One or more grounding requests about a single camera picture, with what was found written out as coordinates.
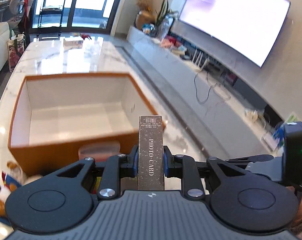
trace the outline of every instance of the rolling cart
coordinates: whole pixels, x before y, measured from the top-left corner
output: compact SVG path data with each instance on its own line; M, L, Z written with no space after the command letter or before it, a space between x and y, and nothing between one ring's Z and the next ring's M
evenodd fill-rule
M63 19L63 12L64 12L64 6L65 6L65 0L63 2L62 6L56 6L56 7L51 7L51 6L46 6L46 0L43 0L43 5L40 9L40 13L38 16L38 22L37 22L37 35L36 37L39 37L40 34L40 28L42 25L42 17L43 15L60 15L60 26L57 27L59 28L59 37L61 36L61 32L62 32L62 19Z

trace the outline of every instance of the television screen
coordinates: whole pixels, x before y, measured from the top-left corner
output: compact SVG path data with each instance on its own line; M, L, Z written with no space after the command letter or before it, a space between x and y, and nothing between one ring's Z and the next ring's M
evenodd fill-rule
M226 43L261 67L289 6L287 0L187 0L180 20Z

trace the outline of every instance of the glass door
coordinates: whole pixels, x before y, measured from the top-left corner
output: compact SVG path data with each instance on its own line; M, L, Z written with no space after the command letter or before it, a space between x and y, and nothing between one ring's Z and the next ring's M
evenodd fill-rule
M110 33L120 0L65 0L62 31ZM33 33L54 32L59 27L60 15L40 15L45 6L58 7L64 0L36 0L33 12Z

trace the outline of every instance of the barcode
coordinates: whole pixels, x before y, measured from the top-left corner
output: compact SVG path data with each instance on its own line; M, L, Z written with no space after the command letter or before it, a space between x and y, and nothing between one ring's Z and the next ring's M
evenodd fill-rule
M156 123L156 119L155 118L146 118L145 122L146 123Z

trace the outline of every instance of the ribbed gray surface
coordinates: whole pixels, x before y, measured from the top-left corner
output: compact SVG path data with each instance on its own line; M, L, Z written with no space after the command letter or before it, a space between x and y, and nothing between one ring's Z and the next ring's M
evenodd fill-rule
M206 205L183 198L179 191L125 191L112 201L101 202L83 224L64 233L34 236L15 231L8 240L290 240L288 231L270 236L248 236L217 222Z

